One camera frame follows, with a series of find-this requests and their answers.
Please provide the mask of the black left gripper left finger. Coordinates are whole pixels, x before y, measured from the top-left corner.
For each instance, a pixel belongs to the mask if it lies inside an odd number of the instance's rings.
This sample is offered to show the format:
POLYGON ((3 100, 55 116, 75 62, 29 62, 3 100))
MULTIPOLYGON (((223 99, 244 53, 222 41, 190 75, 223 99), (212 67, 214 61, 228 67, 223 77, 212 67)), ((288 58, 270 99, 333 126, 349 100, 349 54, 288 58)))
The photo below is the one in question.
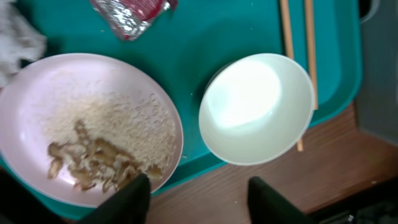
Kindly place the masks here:
POLYGON ((150 205, 150 181, 138 175, 78 224, 145 224, 150 205))

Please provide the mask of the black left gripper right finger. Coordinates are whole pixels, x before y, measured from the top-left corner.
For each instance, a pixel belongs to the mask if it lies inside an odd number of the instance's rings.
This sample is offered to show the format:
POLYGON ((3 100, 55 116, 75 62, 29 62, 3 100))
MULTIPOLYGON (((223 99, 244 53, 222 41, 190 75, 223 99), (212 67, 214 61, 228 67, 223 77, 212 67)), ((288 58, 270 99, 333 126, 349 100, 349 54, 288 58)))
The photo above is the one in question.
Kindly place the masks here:
POLYGON ((248 182, 248 209, 252 224, 315 224, 257 176, 248 182))

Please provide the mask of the white bowl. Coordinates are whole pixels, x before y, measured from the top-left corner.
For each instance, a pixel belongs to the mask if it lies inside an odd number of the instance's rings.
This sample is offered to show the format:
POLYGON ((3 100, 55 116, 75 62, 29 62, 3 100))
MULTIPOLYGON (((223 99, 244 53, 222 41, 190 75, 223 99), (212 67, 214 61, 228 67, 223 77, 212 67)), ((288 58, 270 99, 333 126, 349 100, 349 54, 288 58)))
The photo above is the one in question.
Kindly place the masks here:
POLYGON ((255 54, 213 75, 200 103, 198 125, 217 158, 253 166, 296 145, 314 106, 315 90, 301 65, 279 54, 255 54))

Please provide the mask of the red foil snack wrapper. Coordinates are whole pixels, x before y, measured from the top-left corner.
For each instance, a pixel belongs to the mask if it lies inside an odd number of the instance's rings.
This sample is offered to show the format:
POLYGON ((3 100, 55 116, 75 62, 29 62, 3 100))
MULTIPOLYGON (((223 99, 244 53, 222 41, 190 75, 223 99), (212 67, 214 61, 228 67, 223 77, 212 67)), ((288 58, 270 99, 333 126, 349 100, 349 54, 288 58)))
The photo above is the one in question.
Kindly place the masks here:
POLYGON ((175 10, 177 0, 91 0, 111 30, 121 40, 135 40, 168 9, 175 10))

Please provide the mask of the wooden chopstick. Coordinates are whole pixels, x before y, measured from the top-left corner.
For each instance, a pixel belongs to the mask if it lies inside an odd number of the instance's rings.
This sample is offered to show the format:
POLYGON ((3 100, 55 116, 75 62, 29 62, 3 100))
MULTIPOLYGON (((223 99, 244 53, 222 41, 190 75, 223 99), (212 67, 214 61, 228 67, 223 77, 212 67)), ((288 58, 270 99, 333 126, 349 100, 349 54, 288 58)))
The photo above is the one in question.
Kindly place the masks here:
POLYGON ((282 29, 284 33, 285 53, 288 58, 295 60, 289 1, 280 0, 279 4, 282 16, 282 29))
POLYGON ((312 80, 315 93, 314 110, 318 109, 318 87, 317 87, 317 60, 315 46, 315 20, 313 11, 313 0, 304 0, 305 28, 307 38, 308 72, 312 80))

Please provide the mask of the white paper napkin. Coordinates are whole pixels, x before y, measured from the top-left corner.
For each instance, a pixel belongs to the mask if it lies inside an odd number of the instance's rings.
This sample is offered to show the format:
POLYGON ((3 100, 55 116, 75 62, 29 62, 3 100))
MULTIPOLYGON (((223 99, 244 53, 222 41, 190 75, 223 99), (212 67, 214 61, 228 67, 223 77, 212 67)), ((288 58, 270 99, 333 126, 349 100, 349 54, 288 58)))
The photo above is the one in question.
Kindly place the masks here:
POLYGON ((44 56, 47 38, 13 5, 1 0, 1 87, 21 69, 21 60, 34 62, 44 56))

